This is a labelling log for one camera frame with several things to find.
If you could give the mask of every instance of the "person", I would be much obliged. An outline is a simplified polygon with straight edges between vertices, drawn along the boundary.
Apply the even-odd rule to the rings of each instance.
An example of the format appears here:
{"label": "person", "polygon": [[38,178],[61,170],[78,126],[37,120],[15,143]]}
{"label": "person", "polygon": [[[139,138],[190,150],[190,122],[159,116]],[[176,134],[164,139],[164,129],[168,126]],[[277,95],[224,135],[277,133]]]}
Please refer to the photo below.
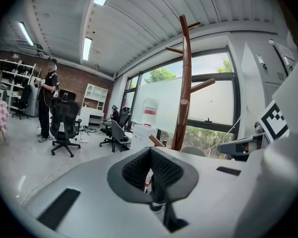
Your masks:
{"label": "person", "polygon": [[37,135],[37,137],[40,137],[40,143],[49,139],[49,107],[51,106],[52,95],[58,82],[56,74],[57,64],[56,59],[48,60],[47,69],[49,72],[45,76],[45,81],[35,83],[41,86],[38,98],[41,133]]}
{"label": "person", "polygon": [[116,105],[113,105],[111,116],[110,116],[110,118],[116,122],[118,122],[118,119],[119,119],[119,112],[117,110],[118,110],[118,107]]}

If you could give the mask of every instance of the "black mesh office chair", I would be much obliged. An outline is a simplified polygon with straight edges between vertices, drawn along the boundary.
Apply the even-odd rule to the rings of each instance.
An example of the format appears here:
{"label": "black mesh office chair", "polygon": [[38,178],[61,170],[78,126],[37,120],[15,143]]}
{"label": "black mesh office chair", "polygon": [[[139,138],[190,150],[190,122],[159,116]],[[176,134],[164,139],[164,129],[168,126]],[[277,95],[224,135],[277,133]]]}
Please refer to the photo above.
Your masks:
{"label": "black mesh office chair", "polygon": [[[130,119],[130,109],[129,108],[123,108],[120,113],[119,113],[119,118],[118,118],[118,125],[123,128],[129,121]],[[99,146],[101,147],[102,144],[107,144],[107,143],[111,143],[113,145],[113,138],[112,138],[112,127],[109,125],[105,125],[105,128],[101,128],[100,131],[104,132],[106,134],[106,136],[110,137],[110,138],[105,138],[105,140],[103,142],[101,142],[99,144]]]}
{"label": "black mesh office chair", "polygon": [[[65,98],[52,99],[52,123],[50,132],[56,139],[56,141],[52,141],[52,145],[54,146],[56,143],[59,144],[51,150],[52,155],[55,155],[55,150],[64,146],[71,154],[71,157],[74,157],[69,149],[69,145],[78,146],[80,149],[79,144],[70,143],[70,138],[74,138],[79,134],[81,119],[75,121],[79,109],[80,106],[75,101],[69,101]],[[64,124],[64,132],[59,131],[61,122]]]}
{"label": "black mesh office chair", "polygon": [[18,110],[12,115],[12,117],[14,117],[15,115],[19,115],[21,120],[21,116],[25,116],[25,109],[28,106],[28,99],[31,95],[31,91],[32,91],[31,86],[26,85],[23,89],[21,98],[16,102],[12,103],[12,106],[18,108]]}

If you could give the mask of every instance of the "gray floor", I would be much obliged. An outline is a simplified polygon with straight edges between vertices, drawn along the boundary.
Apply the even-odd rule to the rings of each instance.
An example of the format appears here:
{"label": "gray floor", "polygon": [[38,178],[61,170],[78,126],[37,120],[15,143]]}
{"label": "gray floor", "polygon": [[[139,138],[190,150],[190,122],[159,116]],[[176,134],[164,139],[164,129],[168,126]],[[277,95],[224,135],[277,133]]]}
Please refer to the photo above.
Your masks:
{"label": "gray floor", "polygon": [[[40,132],[38,125],[38,118],[19,120],[19,118],[10,117],[8,131],[5,135],[6,142],[0,133],[0,189],[20,204],[28,193],[50,173],[64,162],[68,162],[33,190],[22,204],[23,206],[40,189],[76,165],[114,154],[111,152],[110,144],[99,147],[99,143],[104,140],[105,135],[91,133],[88,136],[84,132],[81,137],[83,140],[89,140],[89,143],[80,143],[80,150],[74,146],[70,147],[75,155],[73,158],[64,147],[57,150],[55,156],[52,156],[52,142],[38,142],[36,137],[36,134]],[[116,148],[115,154],[119,154],[119,152],[120,148]]]}

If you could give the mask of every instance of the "chair backrest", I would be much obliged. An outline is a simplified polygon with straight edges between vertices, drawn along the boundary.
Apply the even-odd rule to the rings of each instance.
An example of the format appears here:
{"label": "chair backrest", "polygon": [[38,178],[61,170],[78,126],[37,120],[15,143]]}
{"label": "chair backrest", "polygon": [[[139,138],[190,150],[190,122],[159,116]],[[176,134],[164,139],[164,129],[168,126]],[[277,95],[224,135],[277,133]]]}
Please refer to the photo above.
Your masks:
{"label": "chair backrest", "polygon": [[30,85],[26,85],[23,89],[23,92],[22,92],[22,95],[21,95],[21,98],[20,100],[23,101],[24,103],[27,103],[28,102],[28,99],[31,95],[31,86]]}
{"label": "chair backrest", "polygon": [[76,93],[73,93],[69,90],[60,89],[59,98],[68,101],[74,101],[76,99]]}
{"label": "chair backrest", "polygon": [[60,123],[64,123],[64,132],[66,139],[73,138],[76,135],[75,120],[80,106],[75,101],[64,101],[61,98],[52,99],[52,124],[51,134],[58,138]]}
{"label": "chair backrest", "polygon": [[118,125],[122,128],[124,127],[130,119],[131,114],[120,114]]}
{"label": "chair backrest", "polygon": [[111,120],[111,134],[118,142],[124,135],[124,130],[114,120]]}

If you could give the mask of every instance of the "bag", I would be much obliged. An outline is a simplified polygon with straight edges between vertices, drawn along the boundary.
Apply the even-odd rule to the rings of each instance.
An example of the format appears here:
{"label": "bag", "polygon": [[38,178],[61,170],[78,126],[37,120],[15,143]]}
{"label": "bag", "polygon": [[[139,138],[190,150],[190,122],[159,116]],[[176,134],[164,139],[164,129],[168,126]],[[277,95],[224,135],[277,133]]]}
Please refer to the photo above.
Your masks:
{"label": "bag", "polygon": [[123,135],[123,137],[121,138],[121,141],[128,141],[128,140],[129,140],[129,138],[125,135]]}

